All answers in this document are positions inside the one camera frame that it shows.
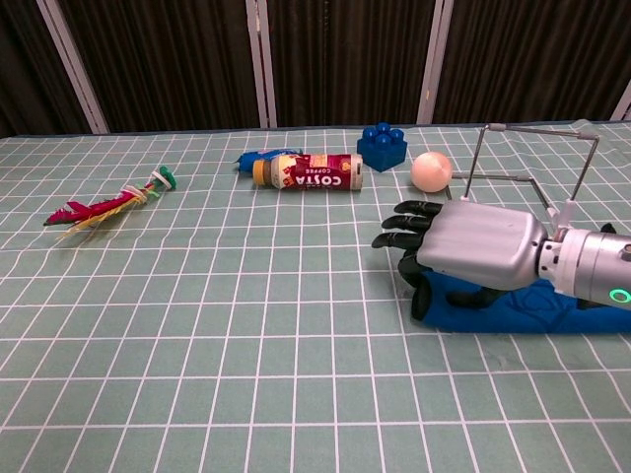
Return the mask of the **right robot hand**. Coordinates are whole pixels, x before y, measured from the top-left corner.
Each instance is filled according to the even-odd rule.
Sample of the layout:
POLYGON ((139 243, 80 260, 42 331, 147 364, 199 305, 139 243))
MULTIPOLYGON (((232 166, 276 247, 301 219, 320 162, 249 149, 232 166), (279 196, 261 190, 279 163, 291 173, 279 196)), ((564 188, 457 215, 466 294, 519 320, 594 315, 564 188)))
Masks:
POLYGON ((415 289, 412 313, 418 318, 432 302, 429 274, 476 285, 475 292, 452 290, 446 295, 449 304, 467 308, 488 307, 538 279, 538 254, 548 232, 529 212, 466 200, 407 200, 394 212, 382 222, 385 231, 372 247, 404 251, 397 270, 415 289))

